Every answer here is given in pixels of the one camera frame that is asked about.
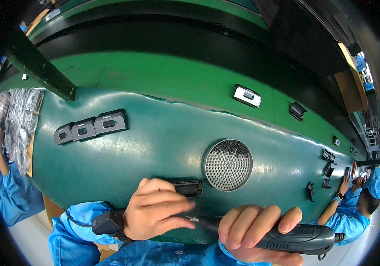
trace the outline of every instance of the blue cap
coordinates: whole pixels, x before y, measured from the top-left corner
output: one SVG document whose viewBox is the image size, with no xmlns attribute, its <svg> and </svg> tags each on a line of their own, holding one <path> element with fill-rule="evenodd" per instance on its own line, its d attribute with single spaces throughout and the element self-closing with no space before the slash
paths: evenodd
<svg viewBox="0 0 380 266">
<path fill-rule="evenodd" d="M 375 168 L 372 176 L 366 180 L 363 188 L 367 188 L 370 194 L 380 199 L 380 168 Z"/>
</svg>

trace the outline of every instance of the black electric screwdriver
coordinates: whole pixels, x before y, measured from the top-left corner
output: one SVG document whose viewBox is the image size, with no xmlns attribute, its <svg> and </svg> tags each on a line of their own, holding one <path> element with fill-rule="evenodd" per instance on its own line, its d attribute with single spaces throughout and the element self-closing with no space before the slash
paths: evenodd
<svg viewBox="0 0 380 266">
<path fill-rule="evenodd" d="M 218 237 L 219 220 L 208 220 L 206 217 L 190 217 L 190 221 L 205 229 L 205 231 Z M 265 248 L 289 253 L 299 253 L 307 255 L 322 255 L 329 252 L 335 243 L 341 242 L 345 238 L 345 233 L 336 233 L 327 226 L 299 224 L 287 234 L 278 231 L 277 226 L 273 227 L 255 245 L 258 248 Z"/>
</svg>

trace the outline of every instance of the gray device casing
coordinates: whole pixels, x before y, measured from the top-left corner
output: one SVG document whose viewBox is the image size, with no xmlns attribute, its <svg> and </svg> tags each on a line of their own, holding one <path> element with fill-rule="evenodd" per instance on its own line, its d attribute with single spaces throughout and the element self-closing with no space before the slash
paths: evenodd
<svg viewBox="0 0 380 266">
<path fill-rule="evenodd" d="M 125 110 L 118 109 L 100 114 L 94 121 L 97 135 L 126 130 Z"/>
<path fill-rule="evenodd" d="M 56 132 L 54 133 L 54 141 L 56 142 L 56 145 L 63 145 L 69 142 L 72 142 L 72 133 L 70 130 L 72 129 L 72 126 L 74 125 L 74 122 L 67 123 L 66 125 L 60 126 Z"/>
<path fill-rule="evenodd" d="M 94 129 L 95 116 L 78 121 L 73 125 L 70 132 L 72 133 L 72 138 L 74 141 L 83 141 L 89 138 L 97 136 L 96 130 Z"/>
</svg>

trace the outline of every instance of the fingernail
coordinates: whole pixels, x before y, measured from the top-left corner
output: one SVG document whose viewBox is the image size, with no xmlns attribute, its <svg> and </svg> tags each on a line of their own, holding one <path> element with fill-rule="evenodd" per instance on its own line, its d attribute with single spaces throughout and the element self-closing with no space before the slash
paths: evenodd
<svg viewBox="0 0 380 266">
<path fill-rule="evenodd" d="M 225 242 L 227 242 L 227 236 L 224 235 L 224 234 L 219 234 L 219 241 L 223 244 L 225 244 Z"/>
<path fill-rule="evenodd" d="M 228 242 L 228 246 L 231 249 L 237 249 L 239 247 L 238 244 L 235 241 L 233 241 L 233 240 L 231 240 L 231 241 Z"/>
<path fill-rule="evenodd" d="M 288 221 L 281 222 L 280 225 L 278 226 L 278 230 L 281 233 L 287 233 L 287 232 L 289 232 L 289 230 L 290 230 L 290 222 L 288 222 Z"/>
<path fill-rule="evenodd" d="M 253 247 L 253 244 L 254 244 L 254 240 L 251 237 L 246 237 L 242 241 L 242 246 L 245 248 L 251 248 Z"/>
</svg>

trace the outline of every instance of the worker wearing blue cap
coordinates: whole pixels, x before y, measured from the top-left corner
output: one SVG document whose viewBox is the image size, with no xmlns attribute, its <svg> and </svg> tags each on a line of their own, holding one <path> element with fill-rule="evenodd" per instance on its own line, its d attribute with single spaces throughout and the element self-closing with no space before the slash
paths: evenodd
<svg viewBox="0 0 380 266">
<path fill-rule="evenodd" d="M 331 227 L 335 233 L 345 233 L 346 245 L 360 237 L 370 224 L 370 216 L 380 202 L 380 168 L 376 168 L 361 190 L 362 178 L 348 191 L 349 179 L 345 176 L 336 197 L 314 222 Z"/>
</svg>

